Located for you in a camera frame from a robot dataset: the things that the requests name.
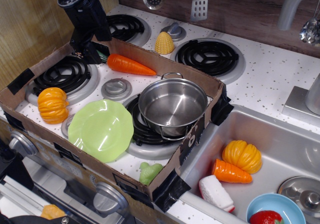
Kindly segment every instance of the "red strawberry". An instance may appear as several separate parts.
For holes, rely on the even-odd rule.
[[[250,217],[250,224],[284,224],[284,220],[275,211],[260,211]]]

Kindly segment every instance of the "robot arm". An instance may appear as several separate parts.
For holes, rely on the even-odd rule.
[[[57,0],[74,25],[70,40],[76,52],[88,63],[101,63],[97,50],[91,43],[93,35],[99,41],[109,41],[112,36],[106,13],[99,0]]]

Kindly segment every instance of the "black burner coil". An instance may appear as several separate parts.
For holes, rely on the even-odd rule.
[[[139,110],[138,101],[139,96],[132,100],[126,107],[132,115],[134,129],[132,138],[133,140],[135,140],[135,143],[139,146],[141,146],[142,144],[161,145],[170,143],[171,141],[163,139],[160,134],[150,129],[147,125],[143,124],[139,120],[139,116],[141,115],[141,113]]]
[[[130,40],[136,33],[143,33],[145,27],[142,22],[134,16],[116,14],[107,16],[110,27],[114,29],[112,37],[122,41]]]
[[[80,87],[90,77],[88,64],[83,59],[77,56],[66,56],[34,80],[37,86],[34,92],[38,96],[46,88],[57,87],[69,93]]]
[[[202,72],[217,76],[232,70],[239,55],[228,45],[216,41],[191,40],[177,53],[177,61]]]

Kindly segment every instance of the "toy food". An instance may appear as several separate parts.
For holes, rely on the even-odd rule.
[[[212,166],[211,174],[215,175],[219,181],[227,183],[252,182],[252,177],[249,173],[220,159],[215,160]]]
[[[158,173],[164,168],[161,164],[155,163],[152,166],[149,163],[143,162],[140,164],[140,178],[139,182],[144,185],[149,185]]]
[[[161,32],[155,41],[155,51],[159,54],[168,54],[174,50],[174,42],[167,32]]]
[[[231,141],[223,150],[222,160],[249,174],[256,173],[262,166],[261,152],[242,140]]]
[[[48,124],[62,123],[69,114],[67,95],[60,88],[46,88],[38,97],[38,110]]]
[[[260,211],[250,217],[250,224],[284,224],[281,215],[275,211]]]
[[[49,204],[43,207],[40,217],[48,220],[52,220],[52,219],[64,217],[65,215],[66,214],[64,213],[64,211],[62,211],[56,205]]]
[[[108,64],[109,68],[114,71],[149,76],[157,74],[155,71],[144,66],[143,64],[116,53],[110,54],[106,63]]]
[[[227,212],[232,212],[235,209],[229,193],[226,192],[216,176],[210,175],[202,178],[198,185],[202,198],[208,203]]]

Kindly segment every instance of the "wooden wall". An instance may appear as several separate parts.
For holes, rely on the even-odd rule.
[[[73,26],[57,0],[0,0],[0,90],[69,42]],[[105,11],[118,0],[100,0]]]
[[[284,0],[208,0],[208,18],[190,22],[192,0],[165,0],[161,9],[148,9],[143,0],[119,0],[120,4],[180,21],[247,38],[295,52],[320,57],[320,48],[303,43],[299,31],[309,20],[318,0],[303,0],[291,30],[278,30],[276,24]]]

